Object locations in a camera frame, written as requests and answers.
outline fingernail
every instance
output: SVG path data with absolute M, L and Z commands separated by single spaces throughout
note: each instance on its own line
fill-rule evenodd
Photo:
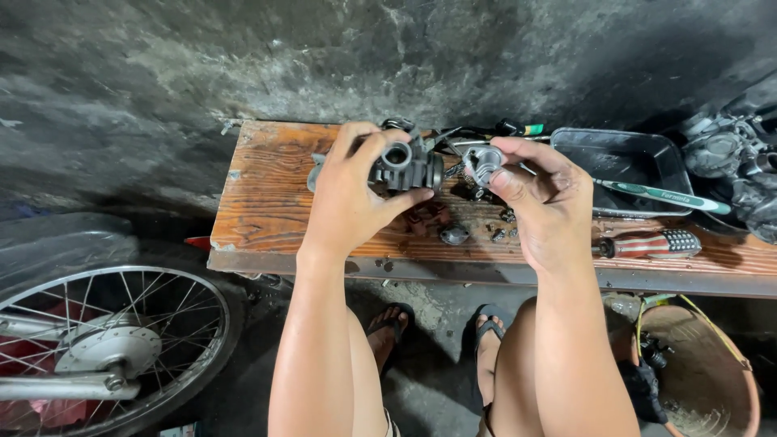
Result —
M 497 173 L 491 176 L 491 186 L 496 188 L 504 188 L 507 186 L 507 184 L 510 183 L 510 179 L 512 179 L 512 177 L 513 173 L 508 170 L 497 170 Z

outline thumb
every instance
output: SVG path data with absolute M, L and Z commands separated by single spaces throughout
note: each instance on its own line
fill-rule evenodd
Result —
M 433 196 L 434 191 L 429 188 L 416 188 L 388 199 L 385 201 L 383 209 L 386 215 L 390 215 L 391 219 L 394 219 L 397 215 L 423 201 L 428 201 Z
M 518 217 L 541 211 L 542 203 L 532 196 L 526 184 L 509 170 L 495 171 L 491 175 L 489 189 L 513 208 Z

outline foot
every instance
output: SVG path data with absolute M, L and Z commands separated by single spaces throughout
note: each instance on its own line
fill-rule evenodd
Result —
M 404 332 L 405 328 L 407 328 L 407 313 L 401 313 L 401 309 L 398 306 L 393 306 L 388 308 L 384 313 L 378 314 L 372 319 L 368 329 L 389 317 L 398 315 L 399 329 Z M 394 327 L 387 326 L 373 332 L 367 336 L 367 341 L 370 344 L 370 349 L 372 349 L 372 354 L 375 355 L 375 363 L 378 365 L 378 373 L 380 373 L 383 370 L 383 365 L 386 363 L 386 360 L 389 359 L 389 354 L 391 354 L 392 349 L 396 345 Z
M 488 320 L 488 316 L 481 314 L 478 316 L 475 330 Z M 497 325 L 504 329 L 504 322 L 497 316 L 492 316 L 491 320 L 497 323 Z M 491 404 L 493 401 L 493 373 L 497 367 L 497 352 L 499 352 L 499 346 L 502 345 L 502 341 L 497 337 L 497 333 L 493 329 L 489 329 L 478 344 L 478 387 L 480 388 L 480 394 L 483 396 L 483 406 Z

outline forearm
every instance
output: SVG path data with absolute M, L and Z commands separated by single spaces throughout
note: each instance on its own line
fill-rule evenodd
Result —
M 270 437 L 350 436 L 354 389 L 343 262 L 298 254 L 270 394 Z
M 547 437 L 639 435 L 591 261 L 562 274 L 538 273 L 535 336 L 537 403 Z

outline concrete wall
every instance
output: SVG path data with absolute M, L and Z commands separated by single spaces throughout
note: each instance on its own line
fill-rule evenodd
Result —
M 773 0 L 5 0 L 0 190 L 210 215 L 218 117 L 654 130 L 777 68 Z

